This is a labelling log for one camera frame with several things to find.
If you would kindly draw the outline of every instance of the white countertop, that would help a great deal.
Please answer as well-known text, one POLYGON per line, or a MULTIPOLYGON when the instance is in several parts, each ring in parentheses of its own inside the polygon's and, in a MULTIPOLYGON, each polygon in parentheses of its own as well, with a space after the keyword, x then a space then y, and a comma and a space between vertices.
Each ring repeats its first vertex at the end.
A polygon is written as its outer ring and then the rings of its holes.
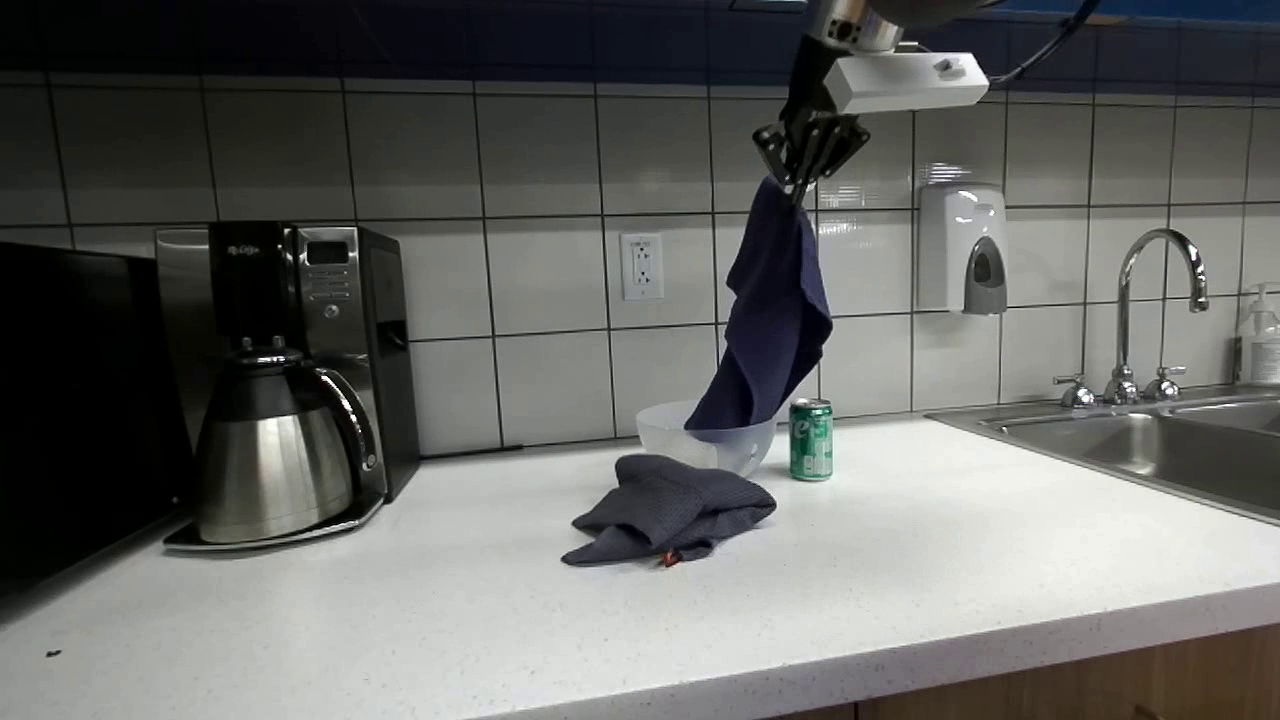
POLYGON ((931 421, 712 562, 565 570, 636 450, 424 466, 366 530, 119 558, 0 627, 2 720, 773 715, 1280 619, 1280 530, 931 421))

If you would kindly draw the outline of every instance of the black coffee maker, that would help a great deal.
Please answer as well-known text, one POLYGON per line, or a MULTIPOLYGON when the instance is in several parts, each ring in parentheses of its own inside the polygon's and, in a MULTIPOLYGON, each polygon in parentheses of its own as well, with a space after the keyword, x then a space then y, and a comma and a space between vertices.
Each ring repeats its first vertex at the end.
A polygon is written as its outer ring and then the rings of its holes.
POLYGON ((290 225, 211 225, 211 311, 225 340, 194 446, 204 545, 270 545, 348 513, 376 472, 355 390, 302 357, 290 225))

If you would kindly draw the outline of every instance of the faucet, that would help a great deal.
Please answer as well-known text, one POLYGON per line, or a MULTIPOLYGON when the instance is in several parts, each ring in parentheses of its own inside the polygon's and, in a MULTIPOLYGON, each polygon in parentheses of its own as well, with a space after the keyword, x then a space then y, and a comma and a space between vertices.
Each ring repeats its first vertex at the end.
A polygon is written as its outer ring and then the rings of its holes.
MULTIPOLYGON (((1103 392, 1108 406, 1136 406, 1143 392, 1136 390, 1130 372, 1126 372, 1126 283, 1130 283, 1130 267, 1136 257, 1150 243, 1150 240, 1169 240, 1172 247, 1179 247, 1179 257, 1189 262, 1193 271, 1193 311, 1207 311, 1207 267, 1205 267, 1205 251, 1174 228, 1146 228, 1122 257, 1119 266, 1119 319, 1115 319, 1115 370, 1112 370, 1112 384, 1103 392)), ((1174 397, 1174 384, 1158 372, 1158 380, 1150 384, 1156 397, 1174 397)))

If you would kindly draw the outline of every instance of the soda can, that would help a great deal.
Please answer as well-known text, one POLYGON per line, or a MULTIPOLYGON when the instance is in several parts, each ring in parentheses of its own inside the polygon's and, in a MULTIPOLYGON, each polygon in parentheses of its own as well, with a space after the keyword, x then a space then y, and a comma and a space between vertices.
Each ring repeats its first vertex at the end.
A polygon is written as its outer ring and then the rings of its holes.
POLYGON ((829 480, 832 476, 832 406, 820 397, 790 402, 790 476, 829 480))

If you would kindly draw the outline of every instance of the stainless steel sink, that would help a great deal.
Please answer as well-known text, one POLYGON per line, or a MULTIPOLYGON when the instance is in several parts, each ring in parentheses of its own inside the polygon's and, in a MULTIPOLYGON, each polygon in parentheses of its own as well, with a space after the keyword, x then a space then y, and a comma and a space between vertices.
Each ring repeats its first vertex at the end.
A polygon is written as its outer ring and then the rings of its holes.
POLYGON ((1040 407, 944 421, 1280 524, 1280 397, 1199 397, 1158 407, 1040 407))

